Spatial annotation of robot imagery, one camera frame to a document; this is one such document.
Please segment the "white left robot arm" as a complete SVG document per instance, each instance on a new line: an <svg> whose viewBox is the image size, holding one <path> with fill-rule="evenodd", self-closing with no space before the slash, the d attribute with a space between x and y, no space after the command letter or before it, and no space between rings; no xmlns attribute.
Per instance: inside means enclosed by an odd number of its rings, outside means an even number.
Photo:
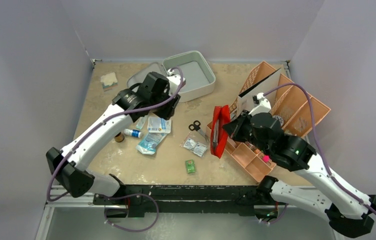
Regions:
<svg viewBox="0 0 376 240"><path fill-rule="evenodd" d="M169 120L174 115L186 79L179 67L173 67L169 72L170 76L149 72L143 82L121 90L105 112L80 136L60 149L50 148L46 152L52 175L50 181L58 181L65 194L73 198L93 193L105 196L114 205L122 203L125 184L113 174L90 170L89 165L111 140L139 118L153 113Z"/></svg>

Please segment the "teal dotted gauze packet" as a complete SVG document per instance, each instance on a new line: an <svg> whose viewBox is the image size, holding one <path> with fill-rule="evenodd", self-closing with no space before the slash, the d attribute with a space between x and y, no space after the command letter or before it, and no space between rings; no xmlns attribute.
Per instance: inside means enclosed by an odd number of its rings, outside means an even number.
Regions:
<svg viewBox="0 0 376 240"><path fill-rule="evenodd" d="M136 123L135 128L137 130L142 130L147 120L148 120L148 116L140 117L138 122Z"/></svg>

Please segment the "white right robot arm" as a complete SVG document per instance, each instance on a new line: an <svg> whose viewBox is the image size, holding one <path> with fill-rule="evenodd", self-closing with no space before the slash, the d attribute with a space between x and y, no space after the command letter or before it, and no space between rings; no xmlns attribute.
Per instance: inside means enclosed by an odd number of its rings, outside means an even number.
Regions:
<svg viewBox="0 0 376 240"><path fill-rule="evenodd" d="M272 200L309 211L329 223L339 234L357 238L369 234L375 221L376 195L357 190L327 170L323 158L304 139L284 133L279 120L268 112L255 115L244 111L224 129L236 142L250 143L277 166L306 179L316 190L306 191L266 175L256 196L264 204Z"/></svg>

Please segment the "red fabric pouch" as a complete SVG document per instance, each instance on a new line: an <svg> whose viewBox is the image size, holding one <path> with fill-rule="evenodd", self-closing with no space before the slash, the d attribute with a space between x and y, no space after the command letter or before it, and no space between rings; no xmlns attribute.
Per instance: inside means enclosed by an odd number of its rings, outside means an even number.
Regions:
<svg viewBox="0 0 376 240"><path fill-rule="evenodd" d="M223 129L223 126L230 121L230 108L228 105L214 107L210 126L210 150L211 154L219 159L223 155L228 139L228 134Z"/></svg>

